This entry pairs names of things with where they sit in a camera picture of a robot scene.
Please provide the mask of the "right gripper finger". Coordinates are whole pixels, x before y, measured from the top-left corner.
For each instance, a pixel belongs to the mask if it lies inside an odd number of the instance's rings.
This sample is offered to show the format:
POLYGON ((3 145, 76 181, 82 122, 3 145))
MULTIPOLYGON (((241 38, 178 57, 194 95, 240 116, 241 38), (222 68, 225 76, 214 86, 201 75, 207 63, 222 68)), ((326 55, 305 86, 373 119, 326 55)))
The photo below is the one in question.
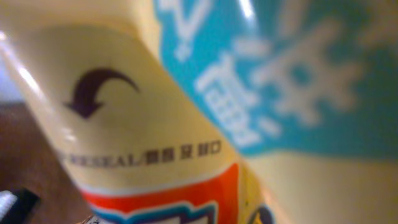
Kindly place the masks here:
POLYGON ((1 224, 26 223, 40 203, 40 197, 27 188, 1 191, 1 224))

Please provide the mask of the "yellow snack bag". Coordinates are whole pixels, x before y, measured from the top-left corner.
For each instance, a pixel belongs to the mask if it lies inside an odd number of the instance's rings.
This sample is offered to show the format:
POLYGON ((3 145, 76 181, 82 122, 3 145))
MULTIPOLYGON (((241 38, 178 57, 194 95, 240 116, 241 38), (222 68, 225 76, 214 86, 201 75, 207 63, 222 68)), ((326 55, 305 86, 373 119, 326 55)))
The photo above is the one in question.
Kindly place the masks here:
POLYGON ((3 0, 1 55, 106 222, 397 222, 396 1, 3 0))

